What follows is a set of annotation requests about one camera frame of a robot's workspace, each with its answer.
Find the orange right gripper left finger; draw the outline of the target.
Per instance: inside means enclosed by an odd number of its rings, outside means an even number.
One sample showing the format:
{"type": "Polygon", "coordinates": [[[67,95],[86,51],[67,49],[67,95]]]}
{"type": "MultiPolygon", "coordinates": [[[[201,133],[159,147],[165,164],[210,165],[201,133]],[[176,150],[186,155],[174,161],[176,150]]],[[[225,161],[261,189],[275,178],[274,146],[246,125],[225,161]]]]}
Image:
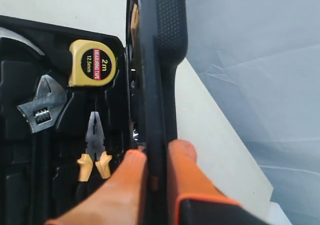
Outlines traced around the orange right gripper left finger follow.
{"type": "Polygon", "coordinates": [[[112,176],[76,207],[47,225],[141,225],[147,191],[147,156],[128,150],[112,176]]]}

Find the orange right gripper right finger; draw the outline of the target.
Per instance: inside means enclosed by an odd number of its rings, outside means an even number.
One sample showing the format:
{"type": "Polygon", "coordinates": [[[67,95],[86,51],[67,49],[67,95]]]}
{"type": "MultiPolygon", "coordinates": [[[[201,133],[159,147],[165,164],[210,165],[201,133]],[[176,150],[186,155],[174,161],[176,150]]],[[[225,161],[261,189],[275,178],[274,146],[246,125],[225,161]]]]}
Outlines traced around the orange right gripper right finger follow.
{"type": "Polygon", "coordinates": [[[169,221],[179,223],[183,200],[240,206],[236,200],[225,196],[197,165],[197,152],[193,144],[175,139],[168,144],[167,196],[169,221]]]}

